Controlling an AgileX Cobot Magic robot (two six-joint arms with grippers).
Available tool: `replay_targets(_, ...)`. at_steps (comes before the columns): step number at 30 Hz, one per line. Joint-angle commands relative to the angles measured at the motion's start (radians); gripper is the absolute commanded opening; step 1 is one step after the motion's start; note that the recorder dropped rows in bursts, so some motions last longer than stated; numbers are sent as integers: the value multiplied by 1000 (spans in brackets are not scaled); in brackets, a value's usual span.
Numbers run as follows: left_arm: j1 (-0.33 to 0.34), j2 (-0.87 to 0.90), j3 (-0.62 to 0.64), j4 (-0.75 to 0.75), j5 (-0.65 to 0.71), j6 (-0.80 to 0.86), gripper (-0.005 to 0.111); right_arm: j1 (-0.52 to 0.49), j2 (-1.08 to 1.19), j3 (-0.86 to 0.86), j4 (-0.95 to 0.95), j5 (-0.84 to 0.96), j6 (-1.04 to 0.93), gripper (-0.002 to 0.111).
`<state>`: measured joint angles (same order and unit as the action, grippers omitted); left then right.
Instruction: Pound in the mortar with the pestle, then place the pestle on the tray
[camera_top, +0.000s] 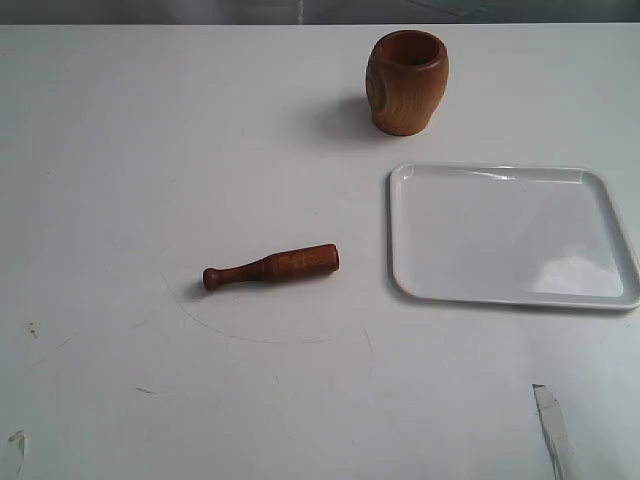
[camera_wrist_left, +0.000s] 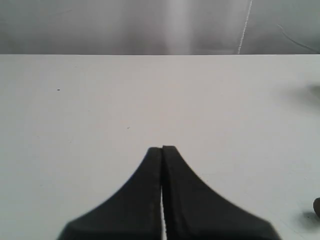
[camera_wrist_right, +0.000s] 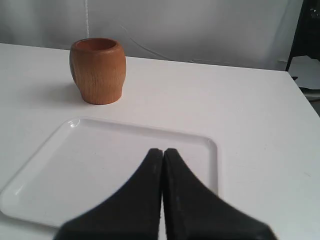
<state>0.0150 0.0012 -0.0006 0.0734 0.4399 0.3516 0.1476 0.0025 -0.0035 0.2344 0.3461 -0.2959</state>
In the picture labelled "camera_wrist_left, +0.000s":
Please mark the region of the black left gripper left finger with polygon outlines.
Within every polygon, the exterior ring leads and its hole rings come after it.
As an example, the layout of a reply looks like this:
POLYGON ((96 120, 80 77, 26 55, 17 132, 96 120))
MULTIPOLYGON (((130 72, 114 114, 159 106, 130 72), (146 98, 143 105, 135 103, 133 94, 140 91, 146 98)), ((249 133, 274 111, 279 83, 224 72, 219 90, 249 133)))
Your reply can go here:
POLYGON ((60 240, 160 240, 162 150, 151 147, 130 179, 101 205, 70 221, 60 240))

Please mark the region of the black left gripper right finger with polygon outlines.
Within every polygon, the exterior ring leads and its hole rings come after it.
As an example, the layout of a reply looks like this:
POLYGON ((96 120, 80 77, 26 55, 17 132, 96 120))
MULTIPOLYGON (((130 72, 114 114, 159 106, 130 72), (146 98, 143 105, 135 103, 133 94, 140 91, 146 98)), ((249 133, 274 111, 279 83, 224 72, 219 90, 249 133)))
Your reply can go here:
POLYGON ((232 204, 188 166, 174 146, 162 147, 162 202, 169 240, 278 240, 273 226, 232 204))

